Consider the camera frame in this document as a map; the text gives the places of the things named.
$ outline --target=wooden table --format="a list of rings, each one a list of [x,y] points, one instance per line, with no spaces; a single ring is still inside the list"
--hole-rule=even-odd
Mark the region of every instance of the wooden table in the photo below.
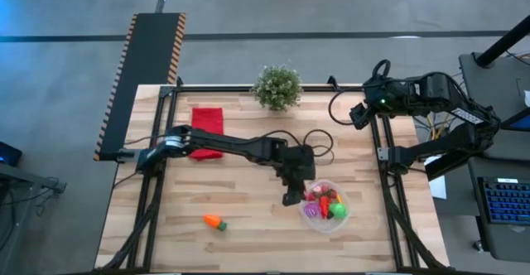
[[[160,85],[140,85],[128,125],[127,141],[151,135]],[[194,162],[171,159],[166,169],[153,272],[344,272],[395,270],[383,204],[372,133],[334,123],[327,113],[333,93],[303,93],[299,107],[286,113],[262,109],[248,93],[179,93],[174,125],[189,124],[194,107],[223,109],[226,135],[251,138],[285,129],[303,138],[323,128],[335,140],[335,161],[316,159],[317,179],[329,179],[346,191],[352,209],[343,229],[320,234],[304,224],[296,205],[284,207],[281,185],[270,167],[242,157]],[[333,112],[343,120],[362,101],[361,93],[338,98]],[[162,115],[163,131],[166,114]],[[397,145],[418,144],[411,118],[392,120]],[[382,141],[384,132],[379,129]],[[328,144],[323,134],[311,145]],[[128,146],[147,147],[148,140]],[[135,164],[122,164],[116,181],[133,173]],[[142,176],[125,181],[113,191],[99,246],[96,267],[104,265],[121,247],[133,228]],[[412,226],[429,250],[448,264],[440,226],[424,174],[404,177]],[[228,223],[225,232],[208,228],[203,214],[216,214]],[[407,248],[399,234],[402,252]],[[140,247],[139,259],[143,247]]]

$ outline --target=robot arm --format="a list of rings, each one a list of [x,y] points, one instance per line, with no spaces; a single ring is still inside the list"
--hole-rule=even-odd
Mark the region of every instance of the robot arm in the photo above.
[[[177,126],[167,131],[162,142],[151,149],[142,150],[137,171],[154,168],[157,163],[170,158],[187,157],[194,150],[205,148],[227,152],[247,158],[261,166],[271,166],[276,176],[287,186],[283,205],[294,205],[304,199],[304,180],[315,180],[315,159],[311,146],[289,147],[285,139],[254,137],[250,139],[207,133],[190,126]]]
[[[378,70],[384,66],[383,74]],[[444,154],[426,166],[430,179],[443,175],[467,162],[493,144],[500,119],[491,107],[467,98],[458,84],[447,74],[431,72],[419,77],[395,80],[387,77],[390,62],[382,60],[372,77],[363,84],[367,105],[358,104],[349,116],[357,129],[364,128],[374,116],[421,115],[447,112],[463,120],[449,135],[413,147],[391,147],[378,150],[381,160],[388,161],[390,172],[406,174],[414,161]]]

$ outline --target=red towel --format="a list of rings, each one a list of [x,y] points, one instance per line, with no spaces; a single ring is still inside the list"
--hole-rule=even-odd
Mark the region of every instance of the red towel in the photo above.
[[[223,109],[198,109],[191,112],[191,127],[200,128],[209,133],[223,134]],[[190,157],[195,160],[221,158],[222,152],[205,149],[195,150]]]

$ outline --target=concrete floor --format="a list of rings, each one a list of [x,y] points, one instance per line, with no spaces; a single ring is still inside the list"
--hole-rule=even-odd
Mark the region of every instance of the concrete floor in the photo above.
[[[166,0],[187,12],[187,33],[259,31],[507,30],[530,0]],[[119,35],[133,13],[157,0],[0,0],[0,36]],[[482,51],[493,37],[185,42],[179,74],[188,84],[251,83],[264,65],[286,64],[306,83],[362,82],[380,59],[392,75],[458,72],[457,56]],[[68,182],[64,195],[33,218],[17,274],[92,268],[103,228],[113,163],[93,162],[121,42],[0,44],[0,140],[25,152],[21,168]],[[525,39],[513,51],[530,50]],[[440,216],[451,265],[521,274],[530,264],[477,254],[469,218]]]

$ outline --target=blue keyboard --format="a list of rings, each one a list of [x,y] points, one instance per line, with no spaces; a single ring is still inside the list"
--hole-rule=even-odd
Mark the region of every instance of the blue keyboard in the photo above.
[[[499,179],[479,178],[479,184],[489,222],[530,225],[530,182],[499,182]]]

